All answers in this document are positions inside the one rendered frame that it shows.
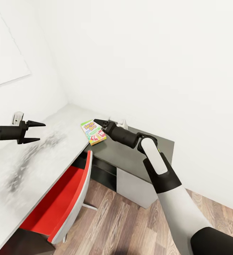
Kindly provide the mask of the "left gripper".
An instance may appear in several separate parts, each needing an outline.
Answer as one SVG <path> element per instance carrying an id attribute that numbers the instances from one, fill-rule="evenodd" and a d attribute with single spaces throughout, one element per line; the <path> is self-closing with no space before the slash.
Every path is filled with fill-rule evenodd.
<path id="1" fill-rule="evenodd" d="M 46 126 L 44 123 L 21 120 L 19 126 L 0 126 L 0 140 L 17 140 L 17 144 L 39 141 L 40 138 L 25 138 L 28 127 Z"/>

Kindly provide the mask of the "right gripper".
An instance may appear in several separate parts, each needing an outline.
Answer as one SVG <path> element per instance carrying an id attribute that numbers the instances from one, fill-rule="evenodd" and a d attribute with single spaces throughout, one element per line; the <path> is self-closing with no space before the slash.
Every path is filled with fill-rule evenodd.
<path id="1" fill-rule="evenodd" d="M 113 141 L 124 144 L 125 137 L 129 133 L 128 130 L 118 127 L 113 121 L 108 122 L 99 119 L 94 119 L 93 121 L 102 126 L 104 129 L 107 127 L 106 130 L 102 131 L 107 134 Z"/>

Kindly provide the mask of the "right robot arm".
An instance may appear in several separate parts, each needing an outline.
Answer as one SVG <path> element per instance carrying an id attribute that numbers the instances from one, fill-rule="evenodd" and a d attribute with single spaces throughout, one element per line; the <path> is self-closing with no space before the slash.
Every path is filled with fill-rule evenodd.
<path id="1" fill-rule="evenodd" d="M 93 120 L 113 141 L 122 143 L 146 155 L 146 167 L 155 192 L 162 206 L 174 244 L 180 255 L 233 255 L 233 237 L 214 229 L 199 210 L 170 163 L 159 152 L 157 139 L 153 136 L 127 130 L 125 119 L 113 121 Z M 181 185 L 181 186 L 179 186 Z M 177 187 L 179 186 L 179 187 Z M 177 187 L 177 188 L 175 188 Z M 168 191 L 175 188 L 171 191 Z M 168 191 L 168 192 L 164 192 Z M 161 193 L 164 192 L 164 193 Z M 161 193 L 161 194 L 159 194 Z"/>

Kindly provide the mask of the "board game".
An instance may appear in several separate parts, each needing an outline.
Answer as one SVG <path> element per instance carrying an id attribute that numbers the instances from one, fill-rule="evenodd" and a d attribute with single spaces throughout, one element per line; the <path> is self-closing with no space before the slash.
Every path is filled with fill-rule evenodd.
<path id="1" fill-rule="evenodd" d="M 106 139 L 106 135 L 97 123 L 92 120 L 80 124 L 91 145 Z"/>

